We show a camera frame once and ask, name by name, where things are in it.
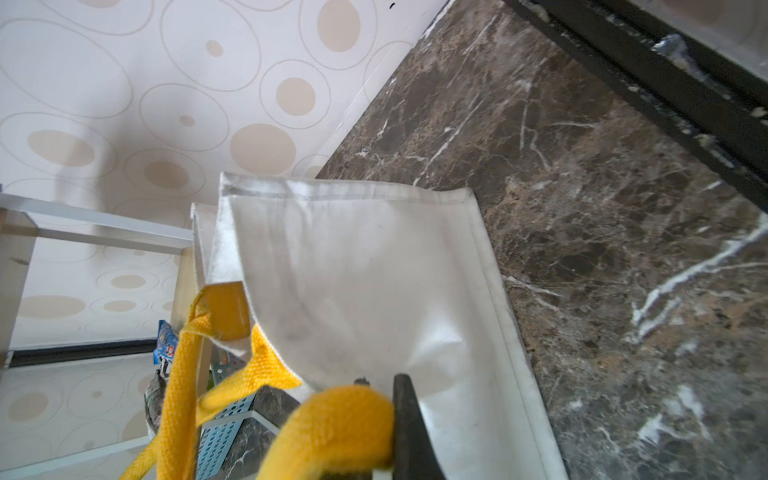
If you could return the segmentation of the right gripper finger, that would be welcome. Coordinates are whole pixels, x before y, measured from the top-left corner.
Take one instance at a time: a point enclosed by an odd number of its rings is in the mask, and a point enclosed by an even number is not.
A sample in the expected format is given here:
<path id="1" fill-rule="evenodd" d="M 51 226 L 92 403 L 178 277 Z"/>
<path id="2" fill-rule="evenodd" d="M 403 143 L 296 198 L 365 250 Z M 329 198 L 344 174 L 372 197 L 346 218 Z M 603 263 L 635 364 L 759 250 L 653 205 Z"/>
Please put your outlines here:
<path id="1" fill-rule="evenodd" d="M 417 394 L 409 375 L 400 373 L 393 382 L 394 480 L 445 480 L 425 425 Z"/>

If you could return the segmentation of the white grocery tote bag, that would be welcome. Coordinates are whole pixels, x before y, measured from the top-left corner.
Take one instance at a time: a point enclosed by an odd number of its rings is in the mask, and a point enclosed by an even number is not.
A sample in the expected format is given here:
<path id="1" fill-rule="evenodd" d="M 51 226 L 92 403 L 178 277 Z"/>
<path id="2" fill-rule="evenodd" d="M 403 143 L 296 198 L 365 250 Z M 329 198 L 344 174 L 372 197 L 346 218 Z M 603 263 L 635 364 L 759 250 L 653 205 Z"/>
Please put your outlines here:
<path id="1" fill-rule="evenodd" d="M 265 386 L 303 401 L 260 478 L 392 476 L 400 373 L 446 479 L 566 477 L 471 190 L 225 174 L 191 217 L 198 293 L 126 478 L 192 478 L 199 428 Z M 208 390 L 214 347 L 245 366 Z"/>

